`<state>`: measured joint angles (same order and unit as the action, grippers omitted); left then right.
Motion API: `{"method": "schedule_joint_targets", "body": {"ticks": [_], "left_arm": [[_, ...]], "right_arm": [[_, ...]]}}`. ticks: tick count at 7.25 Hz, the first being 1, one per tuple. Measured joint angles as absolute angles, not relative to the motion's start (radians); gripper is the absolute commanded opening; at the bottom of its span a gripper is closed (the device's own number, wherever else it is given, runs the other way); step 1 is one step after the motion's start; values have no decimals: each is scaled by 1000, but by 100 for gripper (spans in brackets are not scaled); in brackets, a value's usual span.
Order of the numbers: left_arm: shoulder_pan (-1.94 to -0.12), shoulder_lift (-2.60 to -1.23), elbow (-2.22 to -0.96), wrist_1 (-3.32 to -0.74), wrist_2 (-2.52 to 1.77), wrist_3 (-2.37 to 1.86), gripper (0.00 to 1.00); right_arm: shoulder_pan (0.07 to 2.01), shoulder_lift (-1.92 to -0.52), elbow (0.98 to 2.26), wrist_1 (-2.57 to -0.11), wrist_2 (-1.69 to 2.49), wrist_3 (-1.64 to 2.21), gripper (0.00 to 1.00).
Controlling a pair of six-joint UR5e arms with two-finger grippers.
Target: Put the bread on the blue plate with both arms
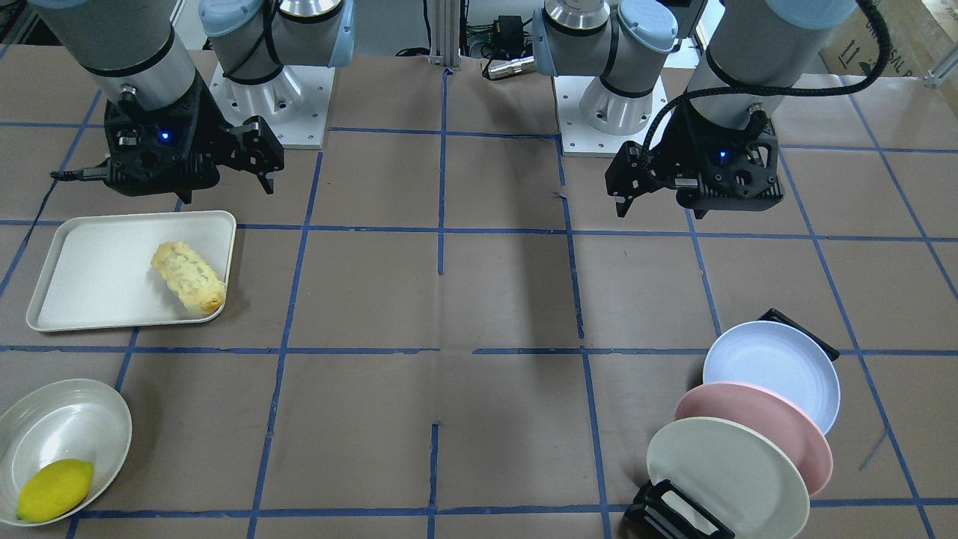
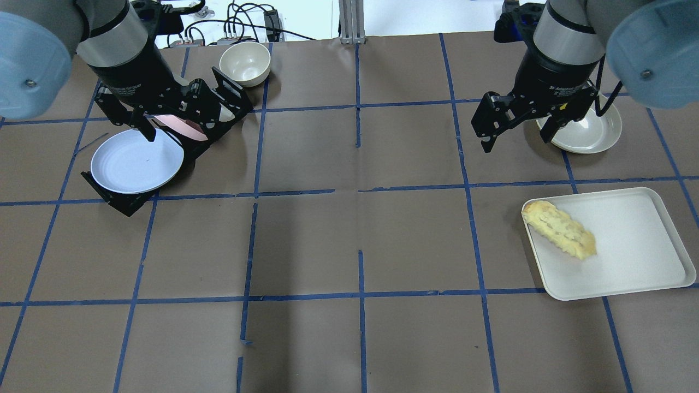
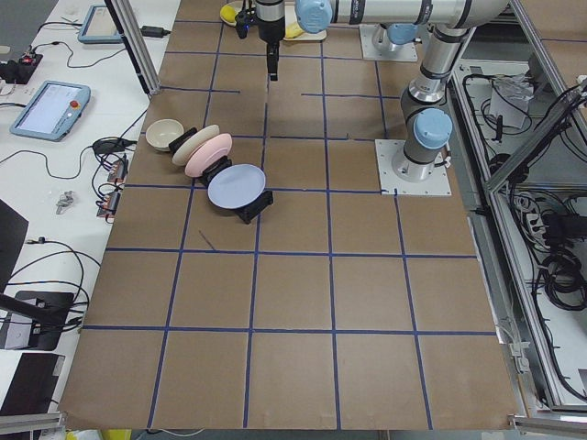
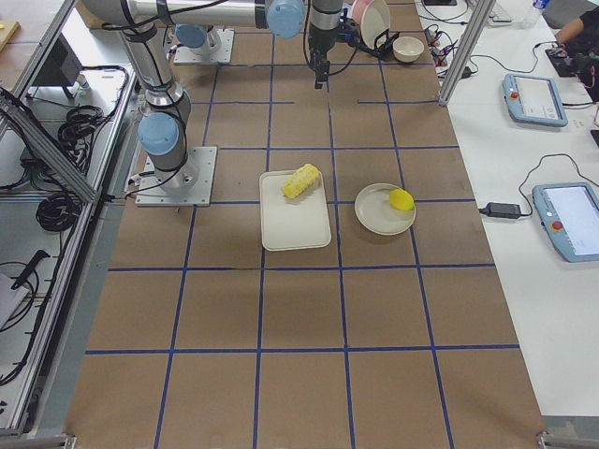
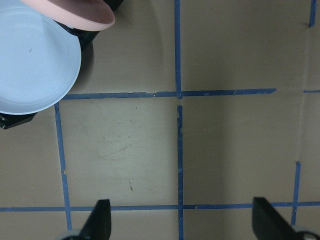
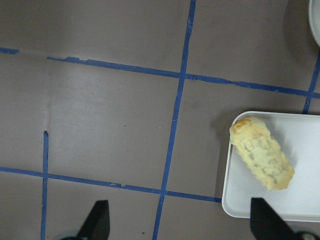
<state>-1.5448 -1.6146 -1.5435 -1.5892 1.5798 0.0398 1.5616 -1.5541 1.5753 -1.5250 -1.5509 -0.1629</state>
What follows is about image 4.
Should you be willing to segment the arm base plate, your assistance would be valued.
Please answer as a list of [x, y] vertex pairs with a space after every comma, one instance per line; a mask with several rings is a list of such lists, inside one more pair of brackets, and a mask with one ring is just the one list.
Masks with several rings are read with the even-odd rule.
[[175, 65], [226, 65], [230, 62], [233, 29], [178, 25], [175, 36], [179, 40], [173, 59]]
[[217, 148], [193, 147], [187, 162], [173, 179], [159, 186], [168, 175], [157, 171], [140, 181], [135, 204], [140, 207], [206, 207], [211, 203]]

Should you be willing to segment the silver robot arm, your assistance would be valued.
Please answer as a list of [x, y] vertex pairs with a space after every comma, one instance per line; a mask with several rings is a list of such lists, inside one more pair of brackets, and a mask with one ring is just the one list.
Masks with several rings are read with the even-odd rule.
[[148, 115], [138, 140], [153, 163], [156, 187], [183, 197], [200, 168], [187, 143], [191, 98], [173, 74], [158, 36], [162, 22], [174, 28], [249, 25], [280, 37], [296, 36], [305, 23], [304, 1], [85, 1], [102, 28], [120, 34], [125, 52], [145, 90]]
[[163, 22], [176, 25], [177, 38], [197, 53], [220, 45], [211, 35], [215, 25], [269, 29], [281, 38], [304, 33], [306, 65], [320, 89], [329, 80], [328, 52], [341, 32], [342, 6], [341, 1], [160, 1], [156, 11]]

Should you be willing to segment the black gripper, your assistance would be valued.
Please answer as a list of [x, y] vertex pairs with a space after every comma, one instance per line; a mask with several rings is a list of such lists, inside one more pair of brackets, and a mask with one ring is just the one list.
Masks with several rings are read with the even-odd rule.
[[338, 28], [323, 30], [310, 26], [308, 31], [309, 67], [314, 72], [314, 87], [321, 89], [329, 79], [328, 52], [334, 47]]

